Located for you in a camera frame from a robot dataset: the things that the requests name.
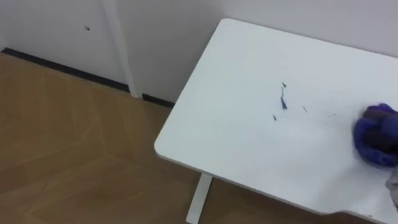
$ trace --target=blue pen mark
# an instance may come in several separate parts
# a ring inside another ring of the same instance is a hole
[[[284,95],[285,95],[284,88],[282,87],[282,96],[280,96],[280,102],[282,103],[282,109],[287,110],[287,106],[284,100]]]

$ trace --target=parquet floor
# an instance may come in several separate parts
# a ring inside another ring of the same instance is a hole
[[[198,173],[157,158],[170,110],[0,54],[0,223],[185,223]],[[215,180],[201,223],[319,217]]]

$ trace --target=table leg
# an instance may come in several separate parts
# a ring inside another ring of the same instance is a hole
[[[205,204],[207,192],[213,178],[207,174],[201,174],[197,189],[193,195],[191,206],[187,215],[187,223],[198,224],[203,205]]]

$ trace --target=baseboard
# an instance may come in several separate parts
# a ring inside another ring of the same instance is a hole
[[[57,70],[57,71],[60,71],[63,73],[67,73],[69,75],[83,78],[85,80],[89,80],[89,81],[96,82],[96,83],[99,83],[102,85],[106,85],[106,86],[109,86],[109,87],[112,87],[112,88],[115,88],[118,90],[126,91],[128,93],[130,92],[129,87],[126,84],[119,83],[119,82],[116,82],[116,81],[113,81],[113,80],[110,80],[107,78],[99,77],[97,75],[83,72],[81,70],[77,70],[75,68],[71,68],[66,65],[61,65],[61,64],[58,64],[55,62],[51,62],[46,59],[38,58],[33,55],[25,54],[25,53],[19,52],[17,50],[5,48],[4,50],[1,51],[1,53],[7,54],[7,55],[10,55],[13,57],[17,57],[19,59],[23,59],[23,60],[26,60],[26,61],[29,61],[32,63],[36,63],[38,65],[41,65],[41,66],[44,66],[47,68],[51,68],[51,69],[54,69],[54,70]]]
[[[173,102],[170,102],[170,101],[167,101],[167,100],[162,100],[162,99],[159,99],[159,98],[154,97],[154,96],[150,96],[150,95],[145,94],[145,93],[142,94],[142,99],[145,100],[145,101],[151,102],[151,103],[155,103],[155,104],[160,105],[160,106],[168,107],[168,108],[173,108],[174,104],[175,104]]]

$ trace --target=white table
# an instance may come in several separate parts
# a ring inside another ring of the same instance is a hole
[[[391,171],[352,144],[360,111],[379,102],[398,108],[398,59],[224,19],[155,150],[202,172],[189,223],[212,177],[315,213],[398,223]]]

